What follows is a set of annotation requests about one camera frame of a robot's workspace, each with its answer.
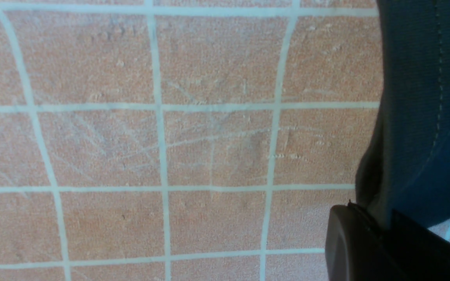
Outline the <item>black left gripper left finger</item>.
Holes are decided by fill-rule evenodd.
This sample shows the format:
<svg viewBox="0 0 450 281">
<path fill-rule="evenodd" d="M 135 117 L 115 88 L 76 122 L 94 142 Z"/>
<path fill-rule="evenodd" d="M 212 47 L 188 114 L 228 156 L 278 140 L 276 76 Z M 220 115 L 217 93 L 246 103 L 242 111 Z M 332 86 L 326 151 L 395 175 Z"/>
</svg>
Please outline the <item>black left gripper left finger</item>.
<svg viewBox="0 0 450 281">
<path fill-rule="evenodd" d="M 330 281 L 407 281 L 357 205 L 330 209 L 325 260 Z"/>
</svg>

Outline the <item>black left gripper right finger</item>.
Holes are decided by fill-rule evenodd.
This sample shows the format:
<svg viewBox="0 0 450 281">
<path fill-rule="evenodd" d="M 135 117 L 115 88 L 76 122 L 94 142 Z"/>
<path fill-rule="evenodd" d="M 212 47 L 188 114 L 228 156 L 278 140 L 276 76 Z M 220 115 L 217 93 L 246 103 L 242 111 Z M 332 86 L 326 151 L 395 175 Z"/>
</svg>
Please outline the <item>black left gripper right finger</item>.
<svg viewBox="0 0 450 281">
<path fill-rule="evenodd" d="M 385 249 L 405 281 L 450 281 L 450 242 L 393 212 Z"/>
</svg>

